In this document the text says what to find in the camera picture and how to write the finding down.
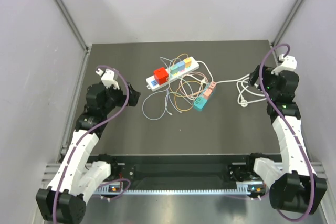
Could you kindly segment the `white power strip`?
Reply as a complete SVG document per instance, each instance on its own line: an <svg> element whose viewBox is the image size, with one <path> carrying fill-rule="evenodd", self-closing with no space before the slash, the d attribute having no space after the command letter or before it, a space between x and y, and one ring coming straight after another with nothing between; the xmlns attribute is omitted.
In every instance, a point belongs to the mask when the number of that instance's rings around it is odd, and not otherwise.
<svg viewBox="0 0 336 224"><path fill-rule="evenodd" d="M190 72L193 72L193 71L197 70L200 67L199 63L193 57L191 57L191 58L192 58L192 64L191 64L191 66L188 67L188 68L185 68L183 71L178 72L177 74L175 74L173 76L170 75L170 66L175 65L178 62L183 61L184 59L183 60L179 59L175 63L170 63L168 65L168 67L166 68L166 71L168 72L169 77L167 79L167 82L164 83L164 84L162 84L162 85L158 85L158 83L156 82L156 80L154 78L154 72L153 72L153 75L151 75L150 77L146 78L146 87L149 90L151 90L151 91L154 92L154 91L159 90L160 88L163 88L163 87L167 86L169 83L172 83L172 82L180 79L184 74L188 74Z"/></svg>

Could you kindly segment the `red cube adapter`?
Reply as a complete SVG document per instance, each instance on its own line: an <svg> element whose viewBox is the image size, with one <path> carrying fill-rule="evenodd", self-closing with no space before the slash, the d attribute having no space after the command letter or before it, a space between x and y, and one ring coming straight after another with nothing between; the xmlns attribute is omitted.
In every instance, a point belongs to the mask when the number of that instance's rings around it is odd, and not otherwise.
<svg viewBox="0 0 336 224"><path fill-rule="evenodd" d="M154 78L158 85L162 85L167 82L167 79L169 77L168 72L164 67L160 67L156 70L154 70Z"/></svg>

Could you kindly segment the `beige brown charger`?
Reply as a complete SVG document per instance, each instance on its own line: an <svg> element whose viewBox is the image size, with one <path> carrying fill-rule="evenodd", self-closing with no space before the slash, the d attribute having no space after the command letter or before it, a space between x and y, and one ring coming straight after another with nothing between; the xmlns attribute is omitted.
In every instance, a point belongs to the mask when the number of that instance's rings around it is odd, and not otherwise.
<svg viewBox="0 0 336 224"><path fill-rule="evenodd" d="M217 83L213 81L209 84L208 88L210 90L214 91L216 89L216 85L217 85Z"/></svg>

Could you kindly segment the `salmon pink charger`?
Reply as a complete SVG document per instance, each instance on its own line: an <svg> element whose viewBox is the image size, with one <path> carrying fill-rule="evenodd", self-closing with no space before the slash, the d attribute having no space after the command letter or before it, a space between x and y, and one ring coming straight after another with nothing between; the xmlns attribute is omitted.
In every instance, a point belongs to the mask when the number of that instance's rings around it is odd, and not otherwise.
<svg viewBox="0 0 336 224"><path fill-rule="evenodd" d="M210 97L211 97L211 95L212 95L212 90L210 90L209 88L207 88L204 92L203 92L203 98L205 99L205 100L208 100Z"/></svg>

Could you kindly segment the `mint green charger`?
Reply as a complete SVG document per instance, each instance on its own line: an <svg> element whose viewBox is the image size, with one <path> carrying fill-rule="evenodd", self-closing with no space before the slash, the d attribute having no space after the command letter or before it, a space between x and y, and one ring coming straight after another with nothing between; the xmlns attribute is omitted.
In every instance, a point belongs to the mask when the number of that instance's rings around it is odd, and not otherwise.
<svg viewBox="0 0 336 224"><path fill-rule="evenodd" d="M179 66L177 64L170 66L170 75L175 75L179 71Z"/></svg>

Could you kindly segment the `teal power strip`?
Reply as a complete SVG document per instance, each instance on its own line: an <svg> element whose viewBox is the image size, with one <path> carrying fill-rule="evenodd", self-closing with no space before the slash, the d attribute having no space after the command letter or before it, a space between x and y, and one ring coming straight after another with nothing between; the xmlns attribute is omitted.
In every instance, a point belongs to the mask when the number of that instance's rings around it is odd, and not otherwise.
<svg viewBox="0 0 336 224"><path fill-rule="evenodd" d="M202 111L209 99L213 96L216 90L217 83L211 82L206 85L204 91L201 92L201 95L195 100L193 104L193 108L197 111Z"/></svg>

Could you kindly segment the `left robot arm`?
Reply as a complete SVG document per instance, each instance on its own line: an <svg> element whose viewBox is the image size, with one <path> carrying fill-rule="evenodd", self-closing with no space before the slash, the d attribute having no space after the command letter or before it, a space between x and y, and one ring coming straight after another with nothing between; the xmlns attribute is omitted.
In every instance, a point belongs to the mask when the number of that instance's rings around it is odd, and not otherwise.
<svg viewBox="0 0 336 224"><path fill-rule="evenodd" d="M103 182L117 183L114 191L122 190L124 179L115 158L99 158L90 168L86 164L110 119L109 113L117 107L136 106L139 97L130 83L125 92L102 82L87 88L86 104L76 121L69 149L48 186L36 194L45 221L81 223L89 199Z"/></svg>

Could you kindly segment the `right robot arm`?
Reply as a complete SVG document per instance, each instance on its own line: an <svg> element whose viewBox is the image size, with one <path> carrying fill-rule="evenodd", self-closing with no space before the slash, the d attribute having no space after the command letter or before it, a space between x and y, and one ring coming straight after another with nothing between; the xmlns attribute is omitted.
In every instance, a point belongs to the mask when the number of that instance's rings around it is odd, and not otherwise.
<svg viewBox="0 0 336 224"><path fill-rule="evenodd" d="M299 76L290 70L276 73L274 68L258 65L249 76L249 85L259 81L267 97L267 113L278 138L282 169L266 157L245 166L248 178L259 177L269 188L271 206L280 211L315 213L327 191L327 181L316 175L301 133L301 114L294 101Z"/></svg>

